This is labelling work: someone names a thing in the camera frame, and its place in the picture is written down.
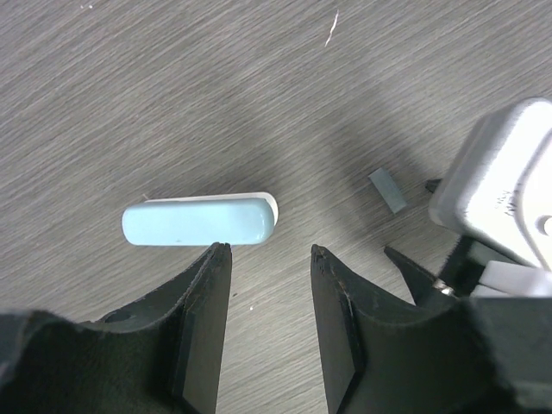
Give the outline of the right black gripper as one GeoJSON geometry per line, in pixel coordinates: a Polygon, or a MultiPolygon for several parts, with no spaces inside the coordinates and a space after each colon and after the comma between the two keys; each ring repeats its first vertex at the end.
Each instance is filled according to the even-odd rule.
{"type": "Polygon", "coordinates": [[[485,264],[475,257],[483,248],[474,238],[461,236],[438,275],[434,275],[398,250],[384,253],[400,271],[416,306],[437,306],[441,298],[466,297],[477,286],[485,264]]]}

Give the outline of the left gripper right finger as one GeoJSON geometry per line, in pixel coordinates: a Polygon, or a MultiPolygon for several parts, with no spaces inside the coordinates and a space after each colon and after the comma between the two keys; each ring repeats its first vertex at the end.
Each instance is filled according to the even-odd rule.
{"type": "Polygon", "coordinates": [[[548,413],[549,298],[451,298],[424,308],[311,249],[332,413],[548,413]]]}

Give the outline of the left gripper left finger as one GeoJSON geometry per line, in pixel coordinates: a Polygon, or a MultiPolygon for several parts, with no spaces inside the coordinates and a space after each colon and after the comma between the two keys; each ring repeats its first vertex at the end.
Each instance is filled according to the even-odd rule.
{"type": "Polygon", "coordinates": [[[3,312],[2,412],[214,412],[231,269],[230,246],[216,243],[96,322],[3,312]]]}

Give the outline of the light blue stapler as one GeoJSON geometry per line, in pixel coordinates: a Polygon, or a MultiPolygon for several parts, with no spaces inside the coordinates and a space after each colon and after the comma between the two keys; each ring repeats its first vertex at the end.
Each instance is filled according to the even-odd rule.
{"type": "Polygon", "coordinates": [[[122,232],[135,246],[256,245],[272,235],[278,220],[278,203],[265,191],[161,198],[129,206],[122,232]]]}

